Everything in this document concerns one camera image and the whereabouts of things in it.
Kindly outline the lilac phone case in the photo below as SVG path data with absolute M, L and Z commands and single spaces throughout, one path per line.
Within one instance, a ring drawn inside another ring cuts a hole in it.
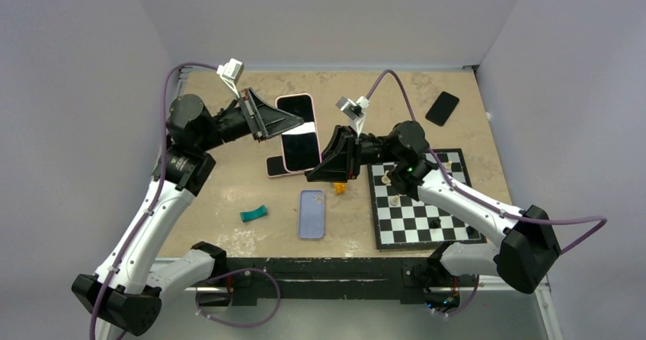
M 300 239 L 321 239 L 325 234 L 325 193 L 303 190 L 299 195 L 298 229 Z

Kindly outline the black phone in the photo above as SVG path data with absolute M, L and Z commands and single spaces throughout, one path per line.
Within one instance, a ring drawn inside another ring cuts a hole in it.
M 425 114 L 425 119 L 439 127 L 443 127 L 459 102 L 459 98 L 455 95 L 442 91 Z

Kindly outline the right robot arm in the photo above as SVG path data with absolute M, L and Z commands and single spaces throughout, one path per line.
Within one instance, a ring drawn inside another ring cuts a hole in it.
M 309 182 L 348 182 L 362 165 L 394 163 L 386 175 L 400 195 L 429 204 L 473 227 L 488 244 L 442 244 L 429 257 L 427 273 L 437 284 L 461 275 L 500 277 L 521 293 L 533 293 L 561 255 L 551 220 L 536 206 L 526 210 L 502 203 L 448 176 L 428 158 L 422 126 L 396 124 L 389 135 L 356 134 L 336 126 L 322 161 L 306 172 Z

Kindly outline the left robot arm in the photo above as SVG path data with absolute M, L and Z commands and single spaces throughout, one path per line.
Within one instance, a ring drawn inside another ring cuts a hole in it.
M 225 250 L 208 242 L 198 242 L 158 271 L 152 266 L 214 169 L 211 149 L 248 135 L 268 140 L 302 122 L 270 106 L 250 88 L 217 114 L 211 114 L 197 95 L 182 95 L 171 103 L 162 129 L 161 158 L 138 213 L 96 271 L 80 274 L 72 284 L 72 292 L 91 314 L 92 339 L 142 335 L 175 295 L 203 281 L 216 286 L 226 279 Z

